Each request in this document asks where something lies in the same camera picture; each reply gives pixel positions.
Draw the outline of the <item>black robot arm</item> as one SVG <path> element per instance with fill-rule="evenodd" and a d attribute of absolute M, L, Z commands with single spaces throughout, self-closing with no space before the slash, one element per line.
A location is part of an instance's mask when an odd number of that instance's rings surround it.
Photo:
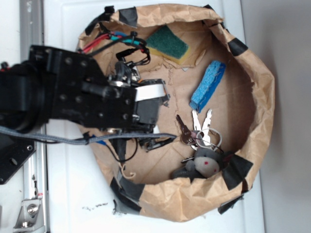
<path fill-rule="evenodd" d="M 60 142 L 37 134 L 50 119 L 86 128 L 113 130 L 114 139 L 137 138 L 146 150 L 174 140 L 156 133 L 159 108 L 169 101 L 162 79 L 141 80 L 137 64 L 117 54 L 115 72 L 105 75 L 91 56 L 45 46 L 32 46 L 28 60 L 0 70 L 0 132 L 5 135 Z"/>

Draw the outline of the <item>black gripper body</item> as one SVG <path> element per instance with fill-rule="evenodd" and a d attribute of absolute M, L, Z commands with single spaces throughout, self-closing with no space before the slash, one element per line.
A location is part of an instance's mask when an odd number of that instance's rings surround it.
<path fill-rule="evenodd" d="M 153 133 L 159 109 L 170 99 L 163 79 L 142 80 L 136 66 L 122 61 L 113 75 L 83 80 L 81 91 L 89 107 L 82 125 L 119 133 Z"/>

